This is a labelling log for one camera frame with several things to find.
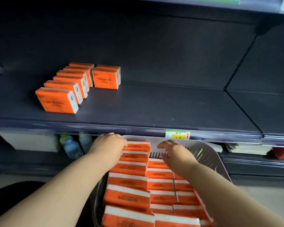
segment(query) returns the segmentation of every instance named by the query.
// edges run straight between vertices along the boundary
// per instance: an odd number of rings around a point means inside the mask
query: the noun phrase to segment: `forearm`
[[[92,189],[105,174],[104,160],[87,154],[0,217],[2,226],[74,227]]]
[[[219,226],[284,227],[284,221],[212,169],[193,164],[185,178]]]

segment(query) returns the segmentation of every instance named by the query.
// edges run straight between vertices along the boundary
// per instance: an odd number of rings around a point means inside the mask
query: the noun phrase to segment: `plastic basket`
[[[131,135],[123,135],[123,138],[128,141],[148,141],[151,144],[151,152],[150,158],[160,158],[162,154],[168,155],[163,149],[158,149],[157,146],[159,143],[163,141],[167,141],[170,139],[167,138],[158,138],[158,137],[145,137],[145,136],[131,136]],[[217,173],[222,175],[224,178],[231,182],[231,179],[219,157],[219,155],[212,149],[209,145],[201,141],[195,140],[174,140],[178,144],[183,145],[186,149],[188,149],[198,160],[199,163],[208,166],[209,168],[215,170]],[[99,181],[97,192],[95,196],[92,198],[92,219],[94,223],[94,227],[100,227],[104,210],[104,194],[106,189],[108,174],[105,174],[104,177]]]

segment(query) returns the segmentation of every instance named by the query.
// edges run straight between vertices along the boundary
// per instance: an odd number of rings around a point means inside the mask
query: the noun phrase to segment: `hand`
[[[192,166],[198,164],[198,161],[188,149],[173,140],[160,143],[158,148],[165,149],[169,153],[168,156],[161,155],[161,158],[173,172],[182,178],[186,178]]]
[[[127,146],[127,140],[113,132],[97,137],[87,154],[93,154],[103,161],[107,171],[113,168],[122,155],[122,148]]]

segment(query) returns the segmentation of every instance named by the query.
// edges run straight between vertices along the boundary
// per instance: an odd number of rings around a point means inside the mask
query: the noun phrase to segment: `stack of paper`
[[[266,155],[272,147],[262,146],[255,144],[237,144],[237,143],[226,143],[226,148],[232,153],[243,153],[243,154],[258,154]]]

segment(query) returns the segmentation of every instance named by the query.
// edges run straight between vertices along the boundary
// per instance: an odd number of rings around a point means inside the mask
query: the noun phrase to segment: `price label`
[[[166,130],[165,137],[169,139],[189,139],[190,131]]]

